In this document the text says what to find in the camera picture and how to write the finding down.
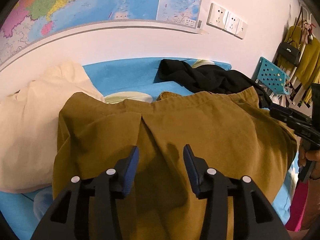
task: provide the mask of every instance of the handbag handle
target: handbag handle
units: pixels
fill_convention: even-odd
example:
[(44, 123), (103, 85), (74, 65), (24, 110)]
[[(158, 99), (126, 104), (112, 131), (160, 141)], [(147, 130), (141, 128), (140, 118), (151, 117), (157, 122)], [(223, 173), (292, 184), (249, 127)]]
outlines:
[(300, 49), (300, 45), (301, 45), (301, 41), (302, 41), (302, 31), (301, 31), (301, 35), (300, 35), (299, 45), (297, 44), (296, 41), (292, 41), (291, 38), (292, 38), (292, 36), (293, 36), (297, 26), (298, 26), (298, 22), (299, 22), (300, 16), (301, 16), (301, 28), (302, 28), (303, 27), (303, 7), (302, 6), (301, 6), (301, 9), (300, 9), (300, 13), (299, 13), (298, 19), (297, 19), (297, 23), (296, 23), (296, 25), (295, 25), (295, 27), (293, 29), (293, 32), (291, 33), (290, 38), (288, 39), (288, 43), (291, 44), (292, 42), (295, 42), (298, 49)]

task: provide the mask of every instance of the electrical socket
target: electrical socket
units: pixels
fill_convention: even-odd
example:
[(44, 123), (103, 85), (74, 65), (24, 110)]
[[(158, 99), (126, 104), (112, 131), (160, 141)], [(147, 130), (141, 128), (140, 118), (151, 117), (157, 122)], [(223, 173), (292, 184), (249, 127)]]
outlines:
[(240, 22), (239, 17), (234, 13), (229, 12), (224, 30), (231, 34), (236, 34), (239, 22)]
[(225, 8), (212, 3), (207, 24), (223, 30), (226, 25), (228, 13), (229, 11)]
[(245, 23), (243, 20), (240, 20), (235, 36), (243, 40), (247, 33), (248, 27), (249, 26), (247, 23)]

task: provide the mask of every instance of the brown skirt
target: brown skirt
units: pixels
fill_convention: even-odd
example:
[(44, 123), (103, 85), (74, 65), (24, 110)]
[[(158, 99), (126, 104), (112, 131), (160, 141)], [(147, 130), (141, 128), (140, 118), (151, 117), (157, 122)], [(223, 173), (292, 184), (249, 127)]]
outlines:
[[(252, 177), (270, 202), (296, 150), (290, 129), (259, 109), (254, 88), (232, 95), (164, 94), (153, 103), (105, 104), (74, 94), (59, 115), (54, 197), (73, 176), (98, 176), (137, 145), (140, 159), (132, 193), (117, 202), (124, 239), (199, 239), (206, 200), (191, 191), (182, 150), (225, 176)], [(228, 239), (233, 209), (229, 201)]]

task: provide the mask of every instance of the blue basket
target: blue basket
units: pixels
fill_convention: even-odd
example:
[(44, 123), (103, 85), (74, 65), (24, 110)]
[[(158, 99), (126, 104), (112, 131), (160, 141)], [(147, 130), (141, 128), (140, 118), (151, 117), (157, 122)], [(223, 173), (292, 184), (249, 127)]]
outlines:
[(264, 57), (260, 58), (258, 67), (260, 67), (258, 80), (265, 84), (266, 87), (270, 88), (277, 95), (290, 94), (284, 87), (285, 82), (289, 77), (283, 70), (266, 60)]

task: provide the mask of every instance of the silver screw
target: silver screw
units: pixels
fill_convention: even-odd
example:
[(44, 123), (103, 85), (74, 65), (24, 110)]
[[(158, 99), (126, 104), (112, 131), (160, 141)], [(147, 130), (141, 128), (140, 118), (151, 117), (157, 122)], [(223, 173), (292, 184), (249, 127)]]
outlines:
[(251, 182), (251, 178), (249, 176), (244, 176), (242, 178), (242, 180), (245, 182), (245, 183), (250, 183)]
[(116, 170), (115, 170), (115, 169), (108, 169), (108, 170), (106, 171), (106, 173), (107, 173), (108, 175), (113, 175), (113, 174), (116, 173)]
[(74, 177), (72, 177), (71, 182), (72, 183), (77, 183), (77, 182), (79, 182), (79, 180), (80, 180), (80, 177), (74, 176)]
[(209, 168), (209, 169), (207, 169), (207, 173), (210, 174), (210, 175), (214, 175), (214, 174), (217, 173), (217, 171), (215, 169), (213, 169), (213, 168)]

